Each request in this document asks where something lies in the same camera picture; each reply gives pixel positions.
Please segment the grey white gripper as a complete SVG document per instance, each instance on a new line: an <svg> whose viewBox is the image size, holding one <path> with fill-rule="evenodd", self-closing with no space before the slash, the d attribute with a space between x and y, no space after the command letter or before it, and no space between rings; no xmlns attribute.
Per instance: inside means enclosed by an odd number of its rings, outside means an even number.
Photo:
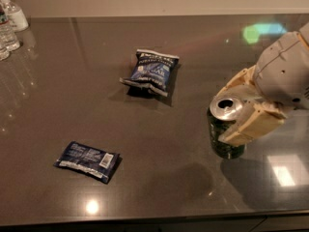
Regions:
<svg viewBox="0 0 309 232"><path fill-rule="evenodd" d="M263 51L256 66L238 72L215 96L223 97L217 102L219 118L232 122L218 140L235 147L284 124L285 113L265 99L309 109L309 23L284 34Z"/></svg>

